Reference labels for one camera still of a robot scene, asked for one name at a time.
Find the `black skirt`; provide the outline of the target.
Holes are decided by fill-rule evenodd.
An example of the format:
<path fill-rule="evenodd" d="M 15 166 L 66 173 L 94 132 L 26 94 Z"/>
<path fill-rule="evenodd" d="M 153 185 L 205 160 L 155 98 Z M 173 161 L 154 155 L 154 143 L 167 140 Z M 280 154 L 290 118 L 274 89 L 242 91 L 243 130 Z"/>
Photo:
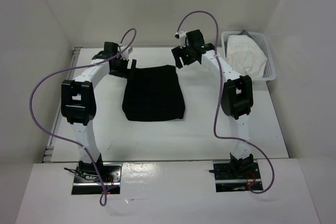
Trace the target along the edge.
<path fill-rule="evenodd" d="M 127 80 L 122 110 L 129 121 L 163 122 L 184 118 L 185 101 L 176 67 L 136 68 Z"/>

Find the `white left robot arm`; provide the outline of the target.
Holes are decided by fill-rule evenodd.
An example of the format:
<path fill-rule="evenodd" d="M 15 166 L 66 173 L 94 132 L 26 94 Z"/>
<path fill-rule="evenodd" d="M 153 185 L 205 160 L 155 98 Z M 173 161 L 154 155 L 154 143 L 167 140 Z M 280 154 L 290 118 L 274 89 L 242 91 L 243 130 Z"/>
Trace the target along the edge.
<path fill-rule="evenodd" d="M 91 181 L 104 177 L 101 153 L 93 130 L 97 104 L 95 87 L 108 74 L 127 78 L 131 46 L 105 42 L 102 51 L 92 57 L 90 66 L 72 80 L 61 84 L 61 114 L 71 125 L 79 146 L 78 174 L 85 174 Z"/>

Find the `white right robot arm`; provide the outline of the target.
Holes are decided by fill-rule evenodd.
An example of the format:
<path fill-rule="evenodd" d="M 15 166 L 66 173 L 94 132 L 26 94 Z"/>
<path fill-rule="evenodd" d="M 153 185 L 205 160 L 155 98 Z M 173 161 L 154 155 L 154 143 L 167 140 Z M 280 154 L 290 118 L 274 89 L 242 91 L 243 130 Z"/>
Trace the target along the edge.
<path fill-rule="evenodd" d="M 204 41 L 200 30 L 178 31 L 175 38 L 179 45 L 172 49 L 172 54 L 179 69 L 197 61 L 220 80 L 220 109 L 229 119 L 232 138 L 242 139 L 230 153 L 230 173 L 235 178 L 242 178 L 254 162 L 247 143 L 248 116 L 254 104 L 252 80 L 248 75 L 242 76 L 235 71 L 216 52 L 213 44 Z"/>

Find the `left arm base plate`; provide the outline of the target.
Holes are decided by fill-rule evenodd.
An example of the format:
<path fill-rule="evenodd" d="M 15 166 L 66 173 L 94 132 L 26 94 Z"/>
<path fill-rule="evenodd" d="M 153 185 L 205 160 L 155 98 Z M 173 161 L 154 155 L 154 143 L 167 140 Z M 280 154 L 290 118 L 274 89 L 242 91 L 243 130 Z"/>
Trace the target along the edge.
<path fill-rule="evenodd" d="M 121 190 L 121 164 L 105 164 L 100 167 L 100 175 L 108 195 L 117 195 Z M 67 172 L 74 174 L 72 184 L 72 195 L 99 195 L 103 192 L 101 182 L 95 169 L 91 166 L 84 169 L 77 165 L 75 169 L 64 168 Z"/>

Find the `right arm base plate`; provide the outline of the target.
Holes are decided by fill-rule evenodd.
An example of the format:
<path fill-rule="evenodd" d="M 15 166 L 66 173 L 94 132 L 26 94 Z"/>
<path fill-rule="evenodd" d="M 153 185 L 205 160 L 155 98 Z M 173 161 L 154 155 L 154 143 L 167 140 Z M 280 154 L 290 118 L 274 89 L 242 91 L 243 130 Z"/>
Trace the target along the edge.
<path fill-rule="evenodd" d="M 217 193 L 264 189 L 257 162 L 239 175 L 234 173 L 229 162 L 213 163 L 213 168 L 208 172 L 214 175 Z"/>

